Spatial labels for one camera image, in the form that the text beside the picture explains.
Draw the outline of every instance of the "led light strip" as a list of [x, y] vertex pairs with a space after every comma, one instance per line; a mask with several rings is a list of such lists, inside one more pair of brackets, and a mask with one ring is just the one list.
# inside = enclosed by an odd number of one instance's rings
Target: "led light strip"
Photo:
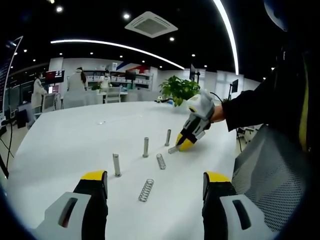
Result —
[[161, 56], [155, 55], [153, 53], [147, 52], [147, 51], [143, 51], [131, 46], [126, 46], [126, 45], [122, 45], [122, 44], [117, 44], [117, 43], [113, 43], [113, 42], [107, 42], [107, 41], [96, 41], [96, 40], [86, 40], [86, 39], [64, 39], [64, 40], [56, 40], [56, 41], [51, 41], [51, 44], [61, 44], [61, 43], [91, 43], [91, 44], [105, 44], [105, 45], [111, 45], [111, 46], [115, 46], [115, 47], [120, 47], [120, 48], [124, 48], [124, 49], [130, 49], [136, 52], [140, 52], [142, 54], [147, 54], [149, 56], [155, 57], [157, 59], [160, 59], [162, 61], [165, 61], [169, 64], [172, 64], [182, 70], [184, 70], [185, 68], [183, 66], [180, 66], [172, 61], [169, 61], [168, 59], [165, 59]]
[[235, 74], [239, 75], [239, 63], [238, 63], [238, 53], [237, 53], [236, 41], [235, 41], [234, 33], [232, 32], [232, 28], [231, 28], [231, 24], [230, 24], [227, 12], [226, 12], [226, 10], [220, 0], [213, 0], [213, 2], [216, 5], [216, 7], [218, 8], [220, 15], [223, 19], [225, 28], [228, 32], [230, 43], [231, 43], [231, 48], [232, 48], [232, 52], [233, 52]]

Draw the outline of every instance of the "yellow stripe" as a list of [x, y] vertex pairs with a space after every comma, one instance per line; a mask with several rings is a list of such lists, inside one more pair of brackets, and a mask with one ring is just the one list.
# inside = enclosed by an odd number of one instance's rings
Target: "yellow stripe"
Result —
[[305, 59], [303, 58], [304, 72], [305, 72], [305, 92], [304, 101], [299, 126], [299, 141], [304, 152], [307, 151], [307, 123], [308, 123], [308, 103], [309, 103], [309, 81], [308, 81], [308, 69]]
[[212, 172], [212, 171], [206, 171], [205, 172], [208, 177], [209, 177], [209, 182], [210, 183], [224, 183], [224, 182], [230, 182], [229, 178], [227, 178], [225, 175], [217, 172]]
[[101, 181], [102, 180], [102, 175], [104, 174], [104, 170], [100, 170], [100, 171], [92, 171], [92, 172], [88, 172], [85, 175], [83, 175], [81, 177], [82, 180], [98, 180]]

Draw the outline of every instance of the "flower pot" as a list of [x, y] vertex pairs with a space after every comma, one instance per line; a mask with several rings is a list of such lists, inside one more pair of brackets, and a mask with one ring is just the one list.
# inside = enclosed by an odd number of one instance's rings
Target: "flower pot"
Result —
[[175, 103], [173, 103], [172, 106], [173, 106], [173, 112], [176, 114], [188, 114], [189, 113], [186, 100], [183, 100], [183, 102], [180, 106], [175, 106]]

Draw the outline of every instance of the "white lab coat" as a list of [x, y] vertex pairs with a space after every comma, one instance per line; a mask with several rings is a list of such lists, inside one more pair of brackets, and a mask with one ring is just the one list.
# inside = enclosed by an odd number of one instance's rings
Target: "white lab coat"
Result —
[[81, 70], [75, 70], [75, 73], [69, 76], [68, 78], [68, 89], [69, 92], [73, 91], [84, 91], [85, 88], [88, 88], [88, 81], [85, 81], [85, 84], [81, 80]]
[[33, 109], [41, 107], [42, 95], [47, 94], [47, 91], [42, 87], [41, 81], [37, 78], [33, 83], [33, 93], [31, 96], [31, 107]]
[[110, 86], [111, 83], [111, 78], [109, 76], [102, 76], [100, 78], [100, 82], [101, 82], [101, 88], [102, 89], [107, 89]]

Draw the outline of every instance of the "green plant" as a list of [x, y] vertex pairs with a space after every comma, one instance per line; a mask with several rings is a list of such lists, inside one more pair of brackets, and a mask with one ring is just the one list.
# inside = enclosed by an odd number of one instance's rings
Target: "green plant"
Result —
[[97, 82], [95, 85], [92, 86], [91, 90], [100, 90], [101, 89], [101, 83]]
[[164, 80], [161, 87], [161, 93], [167, 98], [172, 96], [174, 106], [180, 106], [184, 100], [192, 98], [199, 93], [200, 86], [195, 81], [183, 80], [177, 76], [172, 76]]

